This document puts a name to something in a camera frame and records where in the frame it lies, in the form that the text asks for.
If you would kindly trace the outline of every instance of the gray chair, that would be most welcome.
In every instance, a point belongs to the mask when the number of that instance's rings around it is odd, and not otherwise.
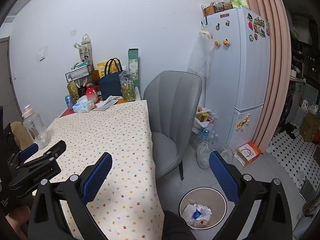
[[[152,155],[156,180],[179,166],[188,147],[196,109],[202,91],[199,76],[180,71],[163,71],[144,91],[152,132]]]

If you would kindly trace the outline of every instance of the hook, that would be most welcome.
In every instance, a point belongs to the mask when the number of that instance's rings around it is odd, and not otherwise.
[[[205,24],[203,24],[202,21],[201,21],[201,24],[202,24],[202,25],[208,25],[207,13],[206,13],[206,10],[205,10],[205,9],[204,9],[204,17],[205,17]]]

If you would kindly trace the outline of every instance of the blue textured pad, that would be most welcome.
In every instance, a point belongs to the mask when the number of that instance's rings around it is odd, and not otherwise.
[[[27,149],[23,150],[19,154],[19,161],[25,162],[27,159],[29,159],[33,154],[37,153],[39,150],[39,147],[36,143],[29,146]]]
[[[227,199],[237,204],[240,200],[238,183],[215,152],[210,154],[209,165]]]
[[[107,153],[83,185],[82,202],[85,205],[94,200],[111,167],[112,157]]]

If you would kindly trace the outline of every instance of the pink curtain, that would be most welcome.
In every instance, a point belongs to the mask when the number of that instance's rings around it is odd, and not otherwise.
[[[291,42],[282,0],[247,0],[250,9],[269,22],[270,70],[266,98],[252,141],[264,152],[278,125],[289,86]]]

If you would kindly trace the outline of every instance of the red vase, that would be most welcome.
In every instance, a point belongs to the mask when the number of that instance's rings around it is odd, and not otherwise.
[[[85,93],[88,100],[92,100],[94,103],[98,101],[97,92],[92,88],[91,84],[87,85],[87,91]]]

